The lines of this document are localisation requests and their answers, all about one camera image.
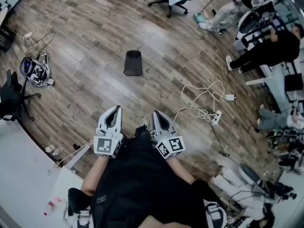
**jeans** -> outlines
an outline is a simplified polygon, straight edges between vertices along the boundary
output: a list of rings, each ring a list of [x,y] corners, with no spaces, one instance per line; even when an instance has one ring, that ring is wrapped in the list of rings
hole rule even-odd
[[[287,127],[287,116],[285,115],[273,113],[264,108],[260,110],[259,114],[262,121],[258,127],[261,130]]]
[[[243,3],[234,4],[234,2],[228,3],[220,8],[217,14],[207,22],[207,29],[210,31],[219,29],[226,29],[229,25],[236,21],[239,15],[245,14],[249,8]]]

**small bottle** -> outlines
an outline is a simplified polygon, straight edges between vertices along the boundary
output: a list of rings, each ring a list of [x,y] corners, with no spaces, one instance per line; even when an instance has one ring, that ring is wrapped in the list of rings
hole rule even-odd
[[[52,209],[54,208],[55,204],[53,202],[48,202],[47,206],[46,206],[46,210],[44,211],[44,215],[48,216],[48,214],[52,211]]]
[[[63,148],[59,147],[59,148],[54,150],[53,155],[59,155],[62,151],[63,151]]]
[[[54,145],[50,145],[50,146],[48,146],[48,147],[46,147],[46,152],[47,153],[51,153],[51,152],[53,152],[55,150],[55,146]]]

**white power strip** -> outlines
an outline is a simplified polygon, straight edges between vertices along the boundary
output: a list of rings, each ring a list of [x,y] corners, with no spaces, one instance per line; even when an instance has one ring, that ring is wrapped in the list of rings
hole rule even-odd
[[[214,114],[214,118],[211,120],[212,126],[218,125],[221,116],[222,112],[217,110],[217,112]]]

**wooden floor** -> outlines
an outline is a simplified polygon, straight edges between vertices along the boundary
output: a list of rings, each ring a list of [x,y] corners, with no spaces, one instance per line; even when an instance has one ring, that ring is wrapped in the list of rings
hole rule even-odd
[[[8,22],[10,29],[24,35],[30,31],[43,34],[57,0],[21,0]],[[236,94],[237,101],[216,103],[223,115],[215,132],[225,149],[237,162],[249,164],[259,174],[277,172],[277,161],[268,152],[263,134],[253,125],[261,103],[270,104],[270,94],[264,86],[245,86],[245,81],[257,78],[258,72],[228,74],[225,56],[236,55],[233,49],[235,28],[225,35],[214,35],[198,28],[192,18],[209,0],[193,0],[185,4],[189,14],[173,8],[172,18],[166,18],[165,4],[148,7],[152,0],[60,0],[48,31],[55,31],[54,40],[47,46],[51,54],[51,74],[55,85],[36,88],[28,85],[27,92],[40,92],[40,99],[31,100],[28,108],[35,117],[31,122],[23,116],[24,125],[43,145],[64,147],[63,158],[74,151],[74,143],[84,145],[93,139],[99,116],[108,108],[120,105],[123,109],[123,132],[132,136],[144,116],[153,110],[173,115],[190,105],[180,97],[185,84],[209,86],[221,80],[227,94]],[[208,8],[218,9],[229,0],[215,0]],[[16,38],[13,47],[0,52],[1,85],[7,69],[19,73],[22,58],[38,51],[52,35],[37,45],[26,48]],[[125,54],[130,49],[142,53],[143,75],[123,74]],[[218,85],[213,90],[220,92]],[[196,91],[187,91],[192,97]],[[197,107],[212,108],[212,98],[202,95]],[[180,157],[195,176],[208,180],[219,171],[220,164],[232,161],[222,157],[221,148],[210,124],[181,112],[176,127],[183,135],[187,150]],[[96,156],[86,155],[77,165],[84,176]]]

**table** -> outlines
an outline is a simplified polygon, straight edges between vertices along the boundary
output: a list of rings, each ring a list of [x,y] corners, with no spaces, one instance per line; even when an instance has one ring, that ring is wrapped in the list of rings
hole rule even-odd
[[[16,34],[12,33],[4,24],[4,19],[8,13],[8,8],[3,9],[0,12],[0,35],[2,35],[5,40],[3,41],[3,45],[0,45],[0,49],[4,52],[7,52],[11,45],[13,44]]]

